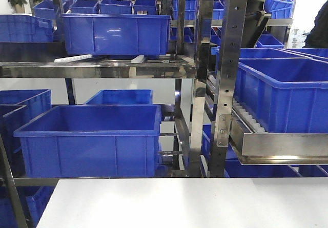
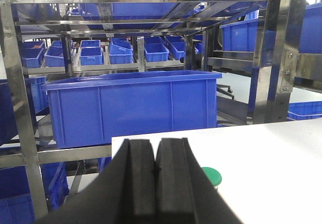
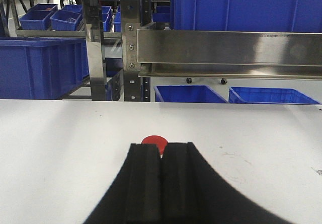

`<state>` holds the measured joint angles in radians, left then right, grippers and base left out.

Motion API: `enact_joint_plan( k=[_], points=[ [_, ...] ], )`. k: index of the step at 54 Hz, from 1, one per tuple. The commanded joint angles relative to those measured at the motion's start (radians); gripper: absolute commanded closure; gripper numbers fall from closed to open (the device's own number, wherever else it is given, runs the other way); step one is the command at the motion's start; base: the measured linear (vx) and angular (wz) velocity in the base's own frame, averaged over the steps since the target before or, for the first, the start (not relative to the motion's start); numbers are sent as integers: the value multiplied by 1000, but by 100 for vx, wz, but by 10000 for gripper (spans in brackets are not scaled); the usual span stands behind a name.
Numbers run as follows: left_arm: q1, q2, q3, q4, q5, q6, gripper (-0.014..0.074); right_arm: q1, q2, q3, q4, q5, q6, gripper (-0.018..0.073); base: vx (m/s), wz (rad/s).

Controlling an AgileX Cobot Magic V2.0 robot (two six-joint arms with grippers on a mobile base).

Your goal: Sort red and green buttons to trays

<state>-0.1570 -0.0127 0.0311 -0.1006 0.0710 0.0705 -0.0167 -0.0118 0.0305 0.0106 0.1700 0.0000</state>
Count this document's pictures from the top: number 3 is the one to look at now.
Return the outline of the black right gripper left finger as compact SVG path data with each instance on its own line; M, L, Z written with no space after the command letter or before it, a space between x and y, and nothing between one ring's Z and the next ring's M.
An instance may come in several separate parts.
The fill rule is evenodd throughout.
M86 223L160 223L160 154L154 144L131 144L127 157Z

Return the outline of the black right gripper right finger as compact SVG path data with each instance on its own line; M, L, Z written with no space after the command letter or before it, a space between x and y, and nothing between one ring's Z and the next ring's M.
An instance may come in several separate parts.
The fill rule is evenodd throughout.
M287 223L225 181L193 143L169 143L162 158L164 223Z

